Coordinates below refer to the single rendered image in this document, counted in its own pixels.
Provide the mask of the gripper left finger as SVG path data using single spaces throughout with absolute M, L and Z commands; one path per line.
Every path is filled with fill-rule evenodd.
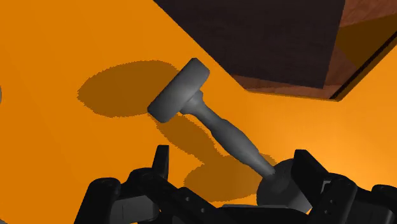
M 159 145 L 152 166 L 132 171 L 126 182 L 92 181 L 74 224 L 221 224 L 221 211 L 170 184 L 168 171 L 169 147 Z

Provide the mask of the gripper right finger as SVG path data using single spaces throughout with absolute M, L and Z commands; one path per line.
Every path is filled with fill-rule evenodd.
M 307 150 L 295 150 L 291 176 L 312 206 L 307 224 L 397 224 L 397 187 L 362 189 Z

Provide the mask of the grey dumbbell-shaped object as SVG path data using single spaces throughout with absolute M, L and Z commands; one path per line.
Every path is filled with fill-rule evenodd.
M 291 177 L 293 159 L 271 165 L 241 130 L 206 106 L 200 88 L 209 74 L 210 70 L 199 59 L 190 59 L 150 103 L 148 113 L 161 123 L 177 113 L 195 116 L 225 151 L 262 177 L 256 191 L 259 206 L 308 212 L 312 206 Z

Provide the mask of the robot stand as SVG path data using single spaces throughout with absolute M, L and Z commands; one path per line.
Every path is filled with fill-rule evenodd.
M 154 0 L 230 74 L 322 88 L 345 0 Z

